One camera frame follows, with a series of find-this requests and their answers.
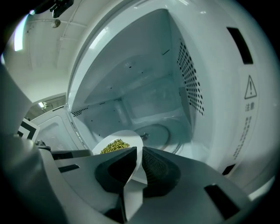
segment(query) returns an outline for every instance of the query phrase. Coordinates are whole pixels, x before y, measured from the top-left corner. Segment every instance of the warning triangle symbol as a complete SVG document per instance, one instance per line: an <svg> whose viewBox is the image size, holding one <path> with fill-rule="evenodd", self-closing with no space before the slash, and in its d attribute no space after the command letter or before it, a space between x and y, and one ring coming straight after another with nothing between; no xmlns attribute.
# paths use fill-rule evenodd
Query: warning triangle symbol
<svg viewBox="0 0 280 224"><path fill-rule="evenodd" d="M256 97L256 96L257 96L257 91L256 91L255 85L253 83L253 80L252 80L251 76L249 75L247 89L246 89L246 93L245 93L245 100Z"/></svg>

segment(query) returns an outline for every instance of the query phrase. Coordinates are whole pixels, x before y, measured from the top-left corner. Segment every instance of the white appliance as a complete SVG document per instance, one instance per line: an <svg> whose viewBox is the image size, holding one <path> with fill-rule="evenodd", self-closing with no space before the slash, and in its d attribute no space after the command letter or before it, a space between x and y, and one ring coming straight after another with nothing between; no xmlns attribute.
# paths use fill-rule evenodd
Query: white appliance
<svg viewBox="0 0 280 224"><path fill-rule="evenodd" d="M100 15L66 106L33 120L47 145L56 136L54 150L93 149L133 130L144 145L204 162L247 193L271 179L280 67L248 12L229 0L136 0Z"/></svg>

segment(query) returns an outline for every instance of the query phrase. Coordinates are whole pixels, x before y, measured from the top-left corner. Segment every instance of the ceiling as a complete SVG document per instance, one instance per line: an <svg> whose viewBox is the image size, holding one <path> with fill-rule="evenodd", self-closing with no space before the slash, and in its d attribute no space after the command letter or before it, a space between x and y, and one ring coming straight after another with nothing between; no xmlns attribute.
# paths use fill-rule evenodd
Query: ceiling
<svg viewBox="0 0 280 224"><path fill-rule="evenodd" d="M115 0L74 0L52 28L52 12L28 15L23 30L23 49L14 51L10 39L3 58L11 77L32 103L67 92L73 61L88 27Z"/></svg>
<svg viewBox="0 0 280 224"><path fill-rule="evenodd" d="M55 20L46 11L28 17L25 32L28 36L32 68L67 70L78 43L90 21L110 0L75 0L59 18L61 24L52 28Z"/></svg>

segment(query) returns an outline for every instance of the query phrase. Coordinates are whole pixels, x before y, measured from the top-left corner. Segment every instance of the black rectangle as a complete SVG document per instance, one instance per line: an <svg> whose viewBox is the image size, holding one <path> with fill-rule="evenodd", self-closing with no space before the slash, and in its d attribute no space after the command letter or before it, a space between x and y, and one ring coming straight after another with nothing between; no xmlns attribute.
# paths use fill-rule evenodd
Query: black rectangle
<svg viewBox="0 0 280 224"><path fill-rule="evenodd" d="M239 212L239 208L217 185L209 185L204 189L225 219L228 219Z"/></svg>
<svg viewBox="0 0 280 224"><path fill-rule="evenodd" d="M52 112L54 112L54 111L56 111L56 110L59 110L59 109L62 108L62 107L64 107L64 105L61 106L61 107L58 107L58 108L53 109Z"/></svg>
<svg viewBox="0 0 280 224"><path fill-rule="evenodd" d="M253 64L251 53L240 31L237 28L227 27L227 29L238 47L243 63L245 65Z"/></svg>
<svg viewBox="0 0 280 224"><path fill-rule="evenodd" d="M54 160L72 159L73 158L73 154L71 152L64 153L63 151L61 153L59 153L59 152L52 152L52 157L53 157Z"/></svg>
<svg viewBox="0 0 280 224"><path fill-rule="evenodd" d="M19 135L19 137L22 137L22 136L23 136L23 133L20 132L20 131L17 131L17 134Z"/></svg>
<svg viewBox="0 0 280 224"><path fill-rule="evenodd" d="M73 164L73 165L69 165L69 166L59 167L58 169L61 173L64 173L64 172L75 170L78 168L80 168L80 167L77 164Z"/></svg>
<svg viewBox="0 0 280 224"><path fill-rule="evenodd" d="M235 164L227 166L223 172L223 175L227 175L229 174L229 172L233 169L233 167L235 166Z"/></svg>

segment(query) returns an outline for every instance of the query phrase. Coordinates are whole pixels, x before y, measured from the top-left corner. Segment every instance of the ceiling light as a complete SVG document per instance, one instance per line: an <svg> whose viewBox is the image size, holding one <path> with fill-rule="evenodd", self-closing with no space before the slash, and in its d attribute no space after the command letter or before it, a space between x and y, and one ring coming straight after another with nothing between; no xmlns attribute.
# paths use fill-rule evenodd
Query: ceiling light
<svg viewBox="0 0 280 224"><path fill-rule="evenodd" d="M1 54L1 63L2 63L2 65L5 65L5 60L4 60L3 54Z"/></svg>
<svg viewBox="0 0 280 224"><path fill-rule="evenodd" d="M33 16L33 15L35 14L35 11L34 11L34 10L31 10L31 11L29 12L29 14Z"/></svg>
<svg viewBox="0 0 280 224"><path fill-rule="evenodd" d="M23 44L22 44L23 31L25 28L25 22L26 22L27 16L28 15L24 16L24 18L21 20L21 22L16 27L16 31L14 34L14 50L15 51L22 50L22 48L23 48Z"/></svg>
<svg viewBox="0 0 280 224"><path fill-rule="evenodd" d="M44 104L43 104L42 102L39 102L38 104L39 104L39 106L40 106L41 108L45 107Z"/></svg>

